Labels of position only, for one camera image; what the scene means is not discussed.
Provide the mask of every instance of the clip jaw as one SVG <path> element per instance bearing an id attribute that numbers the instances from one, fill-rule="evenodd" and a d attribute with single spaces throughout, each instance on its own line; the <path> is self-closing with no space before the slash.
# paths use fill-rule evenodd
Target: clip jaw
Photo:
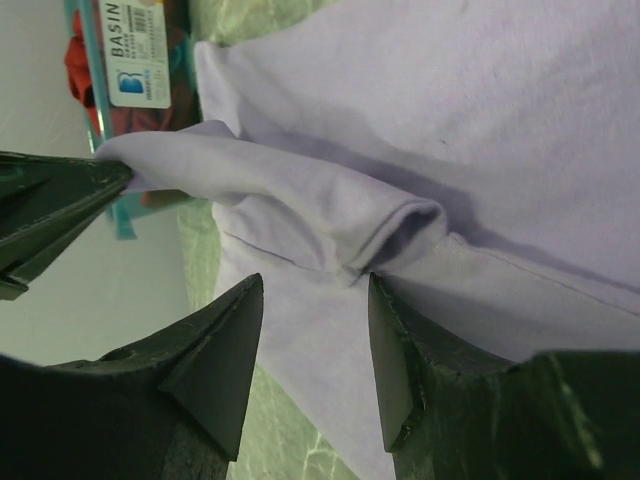
<path id="1" fill-rule="evenodd" d="M 95 362 L 40 368 L 0 356 L 0 476 L 224 480 L 238 455 L 262 307 L 254 275 Z"/>
<path id="2" fill-rule="evenodd" d="M 126 188 L 121 162 L 0 152 L 0 300 L 15 300 Z"/>
<path id="3" fill-rule="evenodd" d="M 640 478 L 637 353 L 512 364 L 423 317 L 376 275 L 369 333 L 399 480 Z"/>

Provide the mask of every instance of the lavender fabric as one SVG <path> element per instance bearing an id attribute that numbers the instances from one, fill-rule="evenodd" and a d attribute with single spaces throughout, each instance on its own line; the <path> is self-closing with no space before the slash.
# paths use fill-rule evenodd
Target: lavender fabric
<path id="1" fill-rule="evenodd" d="M 391 479 L 366 272 L 513 360 L 640 349 L 639 10 L 343 0 L 198 44 L 208 121 L 98 157 L 216 201 L 217 288 L 265 278 L 258 361 L 357 475 Z"/>

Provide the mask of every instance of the white label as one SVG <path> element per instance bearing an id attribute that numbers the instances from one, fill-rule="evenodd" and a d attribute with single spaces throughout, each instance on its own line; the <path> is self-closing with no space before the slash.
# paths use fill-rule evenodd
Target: white label
<path id="1" fill-rule="evenodd" d="M 171 85 L 162 0 L 100 0 L 109 100 L 169 108 Z"/>

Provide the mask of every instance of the green surface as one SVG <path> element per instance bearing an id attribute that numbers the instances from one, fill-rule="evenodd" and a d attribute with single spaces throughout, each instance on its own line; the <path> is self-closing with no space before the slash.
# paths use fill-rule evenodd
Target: green surface
<path id="1" fill-rule="evenodd" d="M 333 0 L 191 0 L 194 37 L 233 45 L 287 28 Z M 187 289 L 193 310 L 211 301 L 220 236 L 211 203 L 179 209 Z M 234 480 L 354 480 L 335 450 L 282 388 L 256 367 Z"/>

